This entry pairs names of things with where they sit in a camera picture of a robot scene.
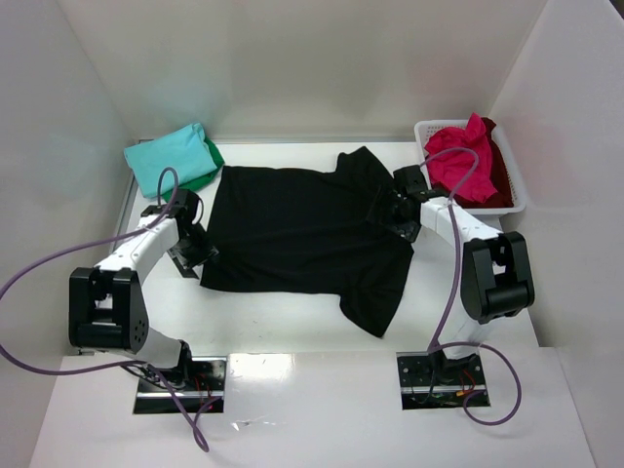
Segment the black t shirt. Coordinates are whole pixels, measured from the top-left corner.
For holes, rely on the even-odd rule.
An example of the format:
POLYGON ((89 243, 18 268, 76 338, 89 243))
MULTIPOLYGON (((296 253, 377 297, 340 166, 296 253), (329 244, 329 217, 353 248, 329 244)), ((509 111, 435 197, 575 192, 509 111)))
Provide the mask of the black t shirt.
POLYGON ((207 231, 218 254, 200 284, 228 293, 334 294, 343 315, 385 335, 403 297, 410 242, 368 221, 393 178, 366 147, 328 173, 226 166, 207 231))

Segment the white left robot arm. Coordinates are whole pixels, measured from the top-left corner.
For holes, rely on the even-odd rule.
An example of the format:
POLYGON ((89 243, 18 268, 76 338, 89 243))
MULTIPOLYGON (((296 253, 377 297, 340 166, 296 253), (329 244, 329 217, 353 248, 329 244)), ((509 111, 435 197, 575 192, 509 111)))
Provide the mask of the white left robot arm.
POLYGON ((76 348, 117 352, 151 365, 175 386, 193 379, 198 368, 190 346, 149 324, 142 284, 163 256, 184 278, 215 260, 218 250, 196 216, 203 201, 181 189, 168 205, 151 205, 139 218, 139 234, 120 244, 92 268, 69 277, 68 337, 76 348))

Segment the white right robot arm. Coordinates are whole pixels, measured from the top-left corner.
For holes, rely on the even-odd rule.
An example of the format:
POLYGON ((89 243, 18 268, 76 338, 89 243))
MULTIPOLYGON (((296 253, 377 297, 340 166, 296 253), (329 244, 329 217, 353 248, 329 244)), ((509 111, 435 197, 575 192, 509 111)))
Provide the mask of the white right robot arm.
POLYGON ((446 192, 431 189, 419 166, 393 173, 394 186, 377 191, 367 220, 411 243, 421 229, 445 240, 455 253, 451 298, 427 350, 436 376, 466 366, 497 319, 534 302, 527 243, 520 233, 491 227, 446 192))

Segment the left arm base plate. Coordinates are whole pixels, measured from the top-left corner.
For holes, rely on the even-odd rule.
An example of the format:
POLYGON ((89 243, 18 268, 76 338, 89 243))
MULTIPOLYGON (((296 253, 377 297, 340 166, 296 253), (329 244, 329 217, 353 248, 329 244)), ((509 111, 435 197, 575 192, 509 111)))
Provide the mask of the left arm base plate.
MULTIPOLYGON (((189 380, 170 382, 186 411, 195 414, 207 405, 205 412, 223 413, 227 364, 226 357, 197 357, 189 380)), ((154 372, 138 368, 129 373, 138 378, 133 414, 179 413, 167 387, 154 372)))

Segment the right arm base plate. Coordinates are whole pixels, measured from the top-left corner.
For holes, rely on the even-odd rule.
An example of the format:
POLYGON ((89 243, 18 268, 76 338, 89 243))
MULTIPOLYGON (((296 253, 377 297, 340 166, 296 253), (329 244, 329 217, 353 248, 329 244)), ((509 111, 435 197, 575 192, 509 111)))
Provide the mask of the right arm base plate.
POLYGON ((489 407, 482 361, 476 353, 453 360, 443 351, 399 353, 397 368, 404 410, 489 407))

